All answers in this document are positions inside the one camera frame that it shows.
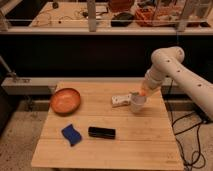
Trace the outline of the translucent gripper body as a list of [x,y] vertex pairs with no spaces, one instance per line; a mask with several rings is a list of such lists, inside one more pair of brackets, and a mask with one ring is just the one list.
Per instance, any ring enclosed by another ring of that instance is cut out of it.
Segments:
[[147,97],[151,96],[152,94],[154,94],[156,92],[156,89],[151,89],[149,86],[148,86],[148,83],[146,81],[145,78],[142,79],[142,82],[141,82],[141,88],[140,90],[145,90],[147,92]]

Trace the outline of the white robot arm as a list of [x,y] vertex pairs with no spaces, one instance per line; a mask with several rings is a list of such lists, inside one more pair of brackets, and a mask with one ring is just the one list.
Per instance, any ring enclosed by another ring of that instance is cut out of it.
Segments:
[[184,67],[181,64],[184,57],[183,49],[178,46],[155,50],[151,55],[152,66],[142,80],[141,90],[151,95],[169,76],[213,121],[213,84]]

